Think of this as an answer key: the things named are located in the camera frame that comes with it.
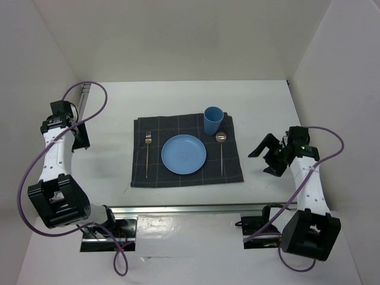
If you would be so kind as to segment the silver metal spoon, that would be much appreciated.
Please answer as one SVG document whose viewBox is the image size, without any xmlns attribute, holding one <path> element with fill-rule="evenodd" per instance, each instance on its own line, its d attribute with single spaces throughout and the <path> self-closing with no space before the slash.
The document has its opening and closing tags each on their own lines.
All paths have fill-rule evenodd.
<svg viewBox="0 0 380 285">
<path fill-rule="evenodd" d="M 224 132 L 216 133 L 216 141 L 220 144 L 220 170 L 223 175 L 223 143 L 226 141 L 226 134 Z"/>
</svg>

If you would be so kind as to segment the dark grey checked cloth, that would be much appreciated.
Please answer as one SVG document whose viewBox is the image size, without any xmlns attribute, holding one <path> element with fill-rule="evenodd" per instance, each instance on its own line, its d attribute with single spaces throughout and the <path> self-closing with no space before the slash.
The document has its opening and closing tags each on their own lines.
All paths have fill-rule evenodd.
<svg viewBox="0 0 380 285">
<path fill-rule="evenodd" d="M 172 188 L 243 182 L 233 118 L 226 112 L 218 130 L 227 136 L 223 143 L 223 175 L 220 170 L 220 144 L 214 136 L 204 132 L 204 115 L 202 113 L 134 120 L 131 187 Z M 149 147 L 148 178 L 145 177 L 145 133 L 147 131 L 151 132 L 152 137 Z M 190 175 L 178 175 L 169 171 L 161 158 L 165 142 L 180 134 L 195 136 L 204 144 L 207 151 L 207 158 L 202 168 Z"/>
</svg>

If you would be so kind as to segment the blue plastic cup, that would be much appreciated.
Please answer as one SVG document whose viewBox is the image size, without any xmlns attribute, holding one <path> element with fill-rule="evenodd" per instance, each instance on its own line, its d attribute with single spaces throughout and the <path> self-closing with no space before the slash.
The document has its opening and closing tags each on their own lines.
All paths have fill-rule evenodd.
<svg viewBox="0 0 380 285">
<path fill-rule="evenodd" d="M 204 132 L 214 135 L 224 118 L 223 111 L 215 106 L 210 106 L 204 111 Z"/>
</svg>

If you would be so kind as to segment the silver metal fork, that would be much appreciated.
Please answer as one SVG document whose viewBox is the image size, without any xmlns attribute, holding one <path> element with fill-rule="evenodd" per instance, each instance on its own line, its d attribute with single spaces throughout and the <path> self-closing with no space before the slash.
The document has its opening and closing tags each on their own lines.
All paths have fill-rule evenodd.
<svg viewBox="0 0 380 285">
<path fill-rule="evenodd" d="M 149 147 L 152 142 L 151 132 L 147 131 L 145 133 L 145 144 L 146 144 L 146 157 L 145 157 L 145 177 L 148 178 L 148 165 L 149 165 Z"/>
</svg>

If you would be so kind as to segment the blue plastic plate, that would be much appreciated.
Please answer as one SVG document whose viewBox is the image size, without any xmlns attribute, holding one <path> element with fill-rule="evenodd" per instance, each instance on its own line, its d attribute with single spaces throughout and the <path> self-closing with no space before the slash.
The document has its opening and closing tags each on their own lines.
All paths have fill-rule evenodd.
<svg viewBox="0 0 380 285">
<path fill-rule="evenodd" d="M 178 175 L 190 175 L 200 170 L 206 158 L 204 144 L 188 134 L 175 135 L 168 139 L 161 150 L 164 166 Z"/>
</svg>

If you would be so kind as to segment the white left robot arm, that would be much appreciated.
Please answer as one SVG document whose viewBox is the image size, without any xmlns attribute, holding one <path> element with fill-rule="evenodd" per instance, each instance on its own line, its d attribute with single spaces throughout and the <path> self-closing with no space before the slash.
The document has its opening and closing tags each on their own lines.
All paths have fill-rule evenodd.
<svg viewBox="0 0 380 285">
<path fill-rule="evenodd" d="M 109 207 L 90 204 L 89 198 L 72 177 L 71 161 L 75 150 L 90 147 L 86 126 L 78 122 L 78 112 L 72 103 L 59 100 L 50 104 L 52 115 L 40 128 L 47 146 L 38 183 L 29 186 L 28 197 L 45 226 L 52 229 L 69 224 L 96 222 L 104 237 L 113 236 L 118 222 Z"/>
</svg>

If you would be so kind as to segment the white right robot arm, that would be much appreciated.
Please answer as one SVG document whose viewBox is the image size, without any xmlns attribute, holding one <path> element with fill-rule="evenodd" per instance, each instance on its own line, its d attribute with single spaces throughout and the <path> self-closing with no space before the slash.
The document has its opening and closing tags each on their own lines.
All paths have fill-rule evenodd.
<svg viewBox="0 0 380 285">
<path fill-rule="evenodd" d="M 268 166 L 264 172 L 280 177 L 286 169 L 290 169 L 296 191 L 275 214 L 269 212 L 262 215 L 259 218 L 260 228 L 244 238 L 243 242 L 248 243 L 265 232 L 275 231 L 280 225 L 281 214 L 296 201 L 294 216 L 281 230 L 280 248 L 289 254 L 326 261 L 338 238 L 341 223 L 331 215 L 327 206 L 319 167 L 342 153 L 344 147 L 322 159 L 318 149 L 311 146 L 309 128 L 291 126 L 282 140 L 267 134 L 249 157 L 258 157 L 265 148 L 268 152 L 264 160 Z"/>
</svg>

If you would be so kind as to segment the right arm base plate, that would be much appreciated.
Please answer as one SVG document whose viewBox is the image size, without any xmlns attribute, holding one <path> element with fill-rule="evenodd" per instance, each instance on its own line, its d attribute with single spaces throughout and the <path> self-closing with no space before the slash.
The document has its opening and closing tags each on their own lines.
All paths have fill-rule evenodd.
<svg viewBox="0 0 380 285">
<path fill-rule="evenodd" d="M 244 236 L 250 236 L 262 228 L 270 219 L 270 211 L 272 208 L 281 208 L 281 204 L 270 203 L 264 206 L 261 216 L 243 216 L 240 221 L 235 223 L 236 227 L 242 229 Z M 264 249 L 278 248 L 280 245 L 280 232 L 278 229 L 270 225 L 260 236 L 255 237 L 249 242 L 244 242 L 244 249 Z"/>
</svg>

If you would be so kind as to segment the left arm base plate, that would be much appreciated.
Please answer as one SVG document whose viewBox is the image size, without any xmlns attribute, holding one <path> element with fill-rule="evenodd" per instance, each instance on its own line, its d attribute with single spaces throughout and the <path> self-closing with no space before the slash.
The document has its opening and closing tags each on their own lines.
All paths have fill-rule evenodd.
<svg viewBox="0 0 380 285">
<path fill-rule="evenodd" d="M 109 228 L 123 251 L 135 251 L 137 218 L 119 218 Z M 80 252 L 115 252 L 117 246 L 113 239 L 100 227 L 83 230 Z"/>
</svg>

